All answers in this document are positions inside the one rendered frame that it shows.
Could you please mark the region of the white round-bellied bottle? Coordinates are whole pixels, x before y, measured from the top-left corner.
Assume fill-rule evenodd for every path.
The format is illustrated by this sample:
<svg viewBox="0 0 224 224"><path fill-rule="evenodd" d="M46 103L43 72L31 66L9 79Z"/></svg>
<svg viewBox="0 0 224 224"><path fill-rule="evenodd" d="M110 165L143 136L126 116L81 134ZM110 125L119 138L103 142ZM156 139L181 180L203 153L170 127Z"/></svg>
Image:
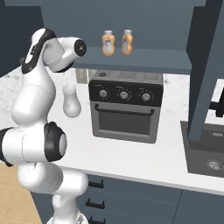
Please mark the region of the white round-bellied bottle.
<svg viewBox="0 0 224 224"><path fill-rule="evenodd" d="M76 86L66 84L63 88L63 111L69 118L75 118L81 113L81 103L78 99Z"/></svg>

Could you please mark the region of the orange condiment bottle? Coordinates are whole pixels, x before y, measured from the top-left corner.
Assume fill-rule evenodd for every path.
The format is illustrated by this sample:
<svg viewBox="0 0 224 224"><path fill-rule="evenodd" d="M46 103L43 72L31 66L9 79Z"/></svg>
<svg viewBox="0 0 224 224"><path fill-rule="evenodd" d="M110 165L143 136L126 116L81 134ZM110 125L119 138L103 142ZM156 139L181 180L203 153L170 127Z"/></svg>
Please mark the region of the orange condiment bottle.
<svg viewBox="0 0 224 224"><path fill-rule="evenodd" d="M104 35L101 38L102 42L102 53L107 56L111 57L115 54L115 42L116 38L113 35L113 32L107 30L104 32Z"/></svg>
<svg viewBox="0 0 224 224"><path fill-rule="evenodd" d="M121 52L123 55L125 56L131 55L132 44L133 44L132 30L125 30L124 34L122 35L122 46L121 46Z"/></svg>

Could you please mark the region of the blue-grey base cabinet door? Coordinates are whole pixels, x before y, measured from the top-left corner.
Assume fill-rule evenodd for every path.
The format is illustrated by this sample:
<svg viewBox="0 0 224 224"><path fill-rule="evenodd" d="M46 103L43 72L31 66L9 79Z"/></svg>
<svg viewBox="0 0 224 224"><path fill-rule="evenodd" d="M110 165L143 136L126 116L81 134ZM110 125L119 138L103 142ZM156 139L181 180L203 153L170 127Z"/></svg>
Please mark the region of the blue-grey base cabinet door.
<svg viewBox="0 0 224 224"><path fill-rule="evenodd" d="M224 196L183 190L173 224L224 224Z"/></svg>

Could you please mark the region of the toaster oven door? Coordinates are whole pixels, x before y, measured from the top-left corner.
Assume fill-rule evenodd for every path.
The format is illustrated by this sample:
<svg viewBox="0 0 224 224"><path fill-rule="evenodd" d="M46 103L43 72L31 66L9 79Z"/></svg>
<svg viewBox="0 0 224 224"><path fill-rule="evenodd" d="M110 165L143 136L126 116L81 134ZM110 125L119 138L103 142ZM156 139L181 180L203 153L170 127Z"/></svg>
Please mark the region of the toaster oven door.
<svg viewBox="0 0 224 224"><path fill-rule="evenodd" d="M101 109L114 109L150 113L152 116L124 115L109 112L98 112L95 104ZM105 137L132 142L154 144L157 140L160 110L149 106L119 104L91 101L92 130L95 137Z"/></svg>

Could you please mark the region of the grey toaster oven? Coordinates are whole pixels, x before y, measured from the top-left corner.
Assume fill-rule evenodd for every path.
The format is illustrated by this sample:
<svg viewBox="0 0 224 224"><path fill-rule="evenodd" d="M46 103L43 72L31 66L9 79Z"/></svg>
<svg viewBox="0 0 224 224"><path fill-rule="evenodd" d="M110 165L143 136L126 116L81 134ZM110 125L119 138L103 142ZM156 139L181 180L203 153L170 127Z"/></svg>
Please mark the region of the grey toaster oven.
<svg viewBox="0 0 224 224"><path fill-rule="evenodd" d="M100 97L101 90L106 90L108 96ZM140 73L124 71L98 71L88 84L90 102L108 102L139 106L149 106L161 110L163 100L163 75L161 73ZM120 93L129 94L122 99ZM150 94L150 99L144 101L142 95Z"/></svg>

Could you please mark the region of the grey beige speckled block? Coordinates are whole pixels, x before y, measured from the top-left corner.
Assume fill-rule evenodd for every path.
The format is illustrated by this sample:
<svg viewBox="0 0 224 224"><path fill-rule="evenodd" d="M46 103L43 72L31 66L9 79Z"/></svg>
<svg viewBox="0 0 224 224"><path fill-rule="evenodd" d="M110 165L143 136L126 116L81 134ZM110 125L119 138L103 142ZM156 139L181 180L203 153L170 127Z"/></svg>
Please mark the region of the grey beige speckled block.
<svg viewBox="0 0 224 224"><path fill-rule="evenodd" d="M95 69L76 68L75 72L76 80L80 84L88 84L96 74Z"/></svg>

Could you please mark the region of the blue-grey drawer front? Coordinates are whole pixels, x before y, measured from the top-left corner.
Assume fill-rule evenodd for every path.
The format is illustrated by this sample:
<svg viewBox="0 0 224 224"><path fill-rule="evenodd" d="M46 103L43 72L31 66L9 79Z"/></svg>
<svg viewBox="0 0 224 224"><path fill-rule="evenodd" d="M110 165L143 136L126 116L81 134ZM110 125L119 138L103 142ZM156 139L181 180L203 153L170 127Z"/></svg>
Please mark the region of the blue-grey drawer front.
<svg viewBox="0 0 224 224"><path fill-rule="evenodd" d="M105 201L105 209L93 208L85 205L90 198L84 193L78 198L80 210L86 215L87 220L93 216L94 220L106 224L172 224L177 207L161 207L147 204L141 200L134 200L125 196L100 195L100 199L90 199L101 204Z"/></svg>
<svg viewBox="0 0 224 224"><path fill-rule="evenodd" d="M88 187L87 196L90 199L100 199L104 196L125 196L133 200L141 200L156 207L176 207L179 203L181 190L161 185L139 183L119 178L89 175L88 180L100 183L103 179L104 188Z"/></svg>

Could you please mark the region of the dark grey sink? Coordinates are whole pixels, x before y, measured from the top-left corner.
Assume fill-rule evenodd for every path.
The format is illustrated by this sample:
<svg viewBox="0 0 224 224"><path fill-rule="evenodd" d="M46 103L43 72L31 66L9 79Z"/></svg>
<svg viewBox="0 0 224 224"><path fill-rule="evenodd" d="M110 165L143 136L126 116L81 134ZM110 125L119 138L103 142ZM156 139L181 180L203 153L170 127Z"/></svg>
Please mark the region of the dark grey sink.
<svg viewBox="0 0 224 224"><path fill-rule="evenodd" d="M224 125L206 123L198 142L188 140L188 122L180 125L188 172L224 178Z"/></svg>

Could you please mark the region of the black tap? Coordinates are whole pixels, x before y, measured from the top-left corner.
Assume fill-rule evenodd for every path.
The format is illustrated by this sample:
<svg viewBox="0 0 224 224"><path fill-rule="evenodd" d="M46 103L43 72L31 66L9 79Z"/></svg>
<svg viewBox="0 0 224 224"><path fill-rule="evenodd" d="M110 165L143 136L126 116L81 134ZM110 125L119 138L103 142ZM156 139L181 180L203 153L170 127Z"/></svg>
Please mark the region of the black tap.
<svg viewBox="0 0 224 224"><path fill-rule="evenodd" d="M222 89L219 101L211 101L209 108L215 111L217 117L222 118L224 116L224 88Z"/></svg>

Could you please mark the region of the blue-grey wall cabinet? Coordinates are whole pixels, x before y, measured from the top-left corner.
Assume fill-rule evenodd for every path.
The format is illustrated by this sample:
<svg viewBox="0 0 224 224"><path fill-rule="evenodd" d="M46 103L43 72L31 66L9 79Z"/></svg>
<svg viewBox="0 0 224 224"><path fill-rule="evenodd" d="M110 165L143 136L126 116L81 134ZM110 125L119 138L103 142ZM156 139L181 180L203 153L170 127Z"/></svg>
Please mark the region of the blue-grey wall cabinet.
<svg viewBox="0 0 224 224"><path fill-rule="evenodd" d="M7 6L38 6L44 27L59 37L82 38L86 55L76 68L189 74L186 53L193 10L206 0L4 0ZM102 36L115 36L115 54L102 53ZM132 30L131 55L121 52L125 30Z"/></svg>

